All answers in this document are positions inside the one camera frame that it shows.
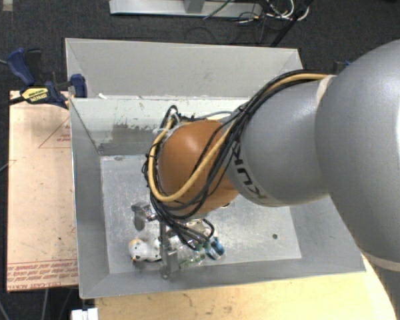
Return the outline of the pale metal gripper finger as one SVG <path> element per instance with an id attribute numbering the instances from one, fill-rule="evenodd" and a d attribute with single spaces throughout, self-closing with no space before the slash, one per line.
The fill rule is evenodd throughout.
<path id="1" fill-rule="evenodd" d="M 145 228 L 147 222 L 156 220 L 156 214 L 149 203 L 136 203 L 131 206 L 134 212 L 134 226 L 136 230 L 141 231 Z"/>
<path id="2" fill-rule="evenodd" d="M 160 274 L 162 278 L 168 279 L 179 270 L 178 252 L 176 249 L 165 249 L 162 254 Z"/>

